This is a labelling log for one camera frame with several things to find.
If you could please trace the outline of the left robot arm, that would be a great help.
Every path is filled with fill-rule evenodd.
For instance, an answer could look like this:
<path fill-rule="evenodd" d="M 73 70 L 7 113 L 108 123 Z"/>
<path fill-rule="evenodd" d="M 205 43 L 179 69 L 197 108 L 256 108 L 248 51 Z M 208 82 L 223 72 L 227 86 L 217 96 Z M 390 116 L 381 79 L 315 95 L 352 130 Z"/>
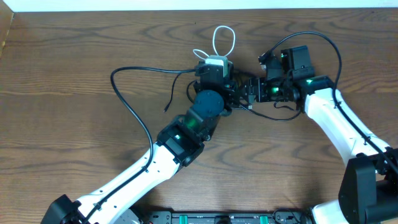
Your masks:
<path fill-rule="evenodd" d="M 150 141 L 149 150 L 110 182 L 74 202 L 66 195 L 52 202 L 42 223 L 116 223 L 148 191 L 191 164 L 211 140 L 220 118 L 231 113 L 225 87 L 233 64 L 200 62 L 193 72 L 200 77 L 200 87 L 187 112 L 174 117 Z"/>

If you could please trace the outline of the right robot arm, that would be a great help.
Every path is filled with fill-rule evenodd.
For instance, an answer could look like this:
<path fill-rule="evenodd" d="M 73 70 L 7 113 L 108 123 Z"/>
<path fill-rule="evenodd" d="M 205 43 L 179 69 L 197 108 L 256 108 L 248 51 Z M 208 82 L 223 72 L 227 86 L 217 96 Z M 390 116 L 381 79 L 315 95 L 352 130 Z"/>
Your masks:
<path fill-rule="evenodd" d="M 245 90 L 257 102 L 292 101 L 338 150 L 345 173 L 336 200 L 311 209 L 314 223 L 380 223 L 397 218 L 397 149 L 355 115 L 328 76 L 315 76 L 306 46 L 259 56 L 267 76 Z"/>

